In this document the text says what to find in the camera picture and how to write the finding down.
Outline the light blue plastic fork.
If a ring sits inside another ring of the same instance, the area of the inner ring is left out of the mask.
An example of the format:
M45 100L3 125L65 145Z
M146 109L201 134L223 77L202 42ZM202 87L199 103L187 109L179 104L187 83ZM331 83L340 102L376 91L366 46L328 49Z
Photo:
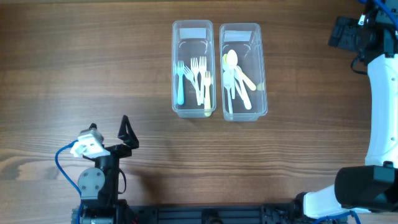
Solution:
M178 105L184 104L183 94L183 76L184 76L184 62L179 60L177 63L177 75L178 75L178 90L177 90L177 103Z

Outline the white plastic fork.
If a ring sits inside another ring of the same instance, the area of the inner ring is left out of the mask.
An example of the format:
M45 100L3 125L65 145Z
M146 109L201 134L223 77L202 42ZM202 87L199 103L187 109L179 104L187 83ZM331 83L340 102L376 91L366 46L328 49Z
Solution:
M197 83L195 81L193 72L186 65L183 67L183 72L184 72L186 79L189 80L191 82L191 84L193 85L196 96L198 96L199 92L198 92Z
M198 74L199 74L199 63L198 63L198 59L196 57L193 57L190 59L190 69L194 74L194 78L195 81L197 83L197 88L198 88L198 96L196 96L197 98L197 105L200 106L201 105L201 100L200 100L200 88L199 88L199 81L198 81Z
M206 57L201 56L199 58L199 71L200 71L200 100L201 104L204 104L204 91L205 91L205 73L206 73Z

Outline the yellow plastic fork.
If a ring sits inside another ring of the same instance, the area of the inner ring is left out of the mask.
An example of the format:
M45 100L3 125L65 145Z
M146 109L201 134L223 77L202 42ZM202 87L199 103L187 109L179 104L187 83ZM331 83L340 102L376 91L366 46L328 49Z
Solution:
M211 79L211 72L206 71L205 72L205 79L204 79L204 84L205 84L205 116L209 117L211 115L211 112L208 110L211 108L211 99L210 99L210 86L212 84L212 79Z

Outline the yellow plastic spoon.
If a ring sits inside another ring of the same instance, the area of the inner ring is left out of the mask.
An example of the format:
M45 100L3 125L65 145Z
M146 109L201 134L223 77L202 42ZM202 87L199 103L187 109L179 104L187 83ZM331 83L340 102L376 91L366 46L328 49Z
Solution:
M223 63L222 63L222 68L224 71L228 71L228 69L229 69L226 58L227 58L227 54L224 54L223 55ZM243 81L246 83L246 85L249 87L249 89L251 91L257 90L256 85L244 73L243 73Z

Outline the translucent white plastic spoon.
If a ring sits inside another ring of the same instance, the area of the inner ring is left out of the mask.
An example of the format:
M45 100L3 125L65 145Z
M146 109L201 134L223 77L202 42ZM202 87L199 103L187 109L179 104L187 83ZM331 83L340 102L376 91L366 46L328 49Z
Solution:
M235 87L234 74L235 74L235 68L236 68L237 63L238 63L238 56L237 56L236 52L233 49L231 49L227 53L226 61L227 61L227 64L229 66L229 70L230 70L230 73L231 73L231 79L232 79L232 81L231 81L231 85L232 85L232 87L231 87L231 96L232 96L232 99L234 100L236 98L236 87Z

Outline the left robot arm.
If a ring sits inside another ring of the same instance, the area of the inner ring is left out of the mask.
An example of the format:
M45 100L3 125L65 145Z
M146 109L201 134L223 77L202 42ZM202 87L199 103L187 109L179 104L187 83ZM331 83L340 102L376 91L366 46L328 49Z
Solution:
M125 199L118 196L119 176L124 172L119 160L132 156L132 150L139 147L131 124L123 116L118 132L121 144L104 146L104 137L95 123L81 131L70 153L93 161L95 165L85 169L79 176L77 187L80 191L80 205L72 210L72 224L76 223L138 223L137 215Z

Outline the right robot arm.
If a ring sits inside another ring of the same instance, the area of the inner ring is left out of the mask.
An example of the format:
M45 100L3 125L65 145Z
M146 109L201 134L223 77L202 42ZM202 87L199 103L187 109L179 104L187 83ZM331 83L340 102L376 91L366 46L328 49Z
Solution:
M333 185L288 204L291 223L340 221L360 213L397 212L397 1L363 1L359 19L338 17L328 45L355 52L351 62L371 86L371 135L364 165L344 167Z

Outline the left clear plastic container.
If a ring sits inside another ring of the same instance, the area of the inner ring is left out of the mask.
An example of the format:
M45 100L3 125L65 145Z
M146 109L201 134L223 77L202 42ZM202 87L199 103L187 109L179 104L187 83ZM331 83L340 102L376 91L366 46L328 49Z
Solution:
M179 20L172 26L172 109L181 118L207 118L216 108L213 24Z

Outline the clear plastic container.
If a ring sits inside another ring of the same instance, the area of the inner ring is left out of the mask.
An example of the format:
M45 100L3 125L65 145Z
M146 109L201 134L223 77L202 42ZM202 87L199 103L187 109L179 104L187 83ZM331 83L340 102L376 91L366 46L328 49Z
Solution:
M216 108L213 24L179 20L172 26L172 109L181 118L207 118Z
M233 49L238 56L235 71L243 79L243 73L256 85L257 90L251 91L244 82L252 109L247 110L236 91L232 99L233 113L228 111L227 91L223 86L222 68L223 55ZM266 71L262 47L262 34L256 23L229 23L220 27L220 62L221 90L223 97L223 115L227 121L255 121L268 112L266 92Z

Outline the right clear plastic container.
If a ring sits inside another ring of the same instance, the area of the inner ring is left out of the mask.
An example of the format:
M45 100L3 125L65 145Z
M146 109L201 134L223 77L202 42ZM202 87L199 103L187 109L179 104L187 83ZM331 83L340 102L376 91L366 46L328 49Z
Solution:
M233 49L238 56L235 71L243 79L243 73L256 85L257 90L251 91L244 82L252 109L247 110L236 91L232 99L233 113L228 111L227 91L223 86L222 68L223 55ZM223 115L227 121L255 121L268 112L266 92L266 71L262 47L262 34L256 23L229 23L220 27L220 62L221 90L223 97Z

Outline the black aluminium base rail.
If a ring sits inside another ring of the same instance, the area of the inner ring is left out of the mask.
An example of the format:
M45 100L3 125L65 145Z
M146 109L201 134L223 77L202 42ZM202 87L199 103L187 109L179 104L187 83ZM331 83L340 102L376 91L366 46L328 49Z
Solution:
M136 223L153 224L272 224L290 223L281 209L243 207L131 207Z

